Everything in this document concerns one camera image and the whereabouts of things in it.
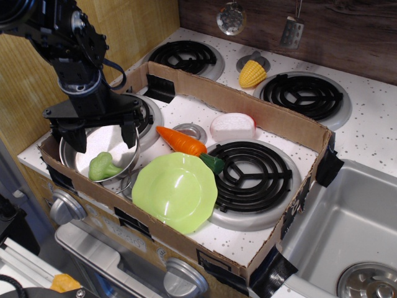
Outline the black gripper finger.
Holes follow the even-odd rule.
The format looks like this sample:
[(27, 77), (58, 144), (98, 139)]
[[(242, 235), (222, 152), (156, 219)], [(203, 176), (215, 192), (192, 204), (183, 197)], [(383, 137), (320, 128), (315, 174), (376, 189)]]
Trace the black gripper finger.
[(77, 130), (60, 130), (63, 140), (68, 143), (74, 150), (80, 153), (86, 152), (87, 137), (85, 129)]
[(137, 143), (136, 125), (133, 120), (124, 122), (121, 126), (121, 134), (128, 149), (133, 148)]

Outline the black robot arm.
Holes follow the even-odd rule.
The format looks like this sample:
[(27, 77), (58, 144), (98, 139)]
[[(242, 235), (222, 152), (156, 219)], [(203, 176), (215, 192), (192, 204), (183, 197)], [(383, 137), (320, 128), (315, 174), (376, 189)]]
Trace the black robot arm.
[(52, 132), (85, 153), (86, 129), (118, 125), (128, 148), (138, 143), (142, 101), (118, 94), (127, 77), (111, 86), (103, 68), (122, 72), (106, 59), (105, 35), (98, 34), (76, 1), (1, 1), (1, 33), (27, 39), (56, 72), (68, 99), (48, 107), (44, 118)]

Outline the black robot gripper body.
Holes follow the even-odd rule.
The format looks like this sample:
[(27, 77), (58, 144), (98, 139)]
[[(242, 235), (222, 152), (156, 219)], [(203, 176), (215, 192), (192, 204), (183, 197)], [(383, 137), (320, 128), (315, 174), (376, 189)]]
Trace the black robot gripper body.
[(77, 132), (109, 125), (139, 127), (144, 121), (141, 99), (118, 94), (101, 79), (88, 84), (67, 84), (59, 80), (58, 85), (68, 98), (42, 112), (53, 129)]

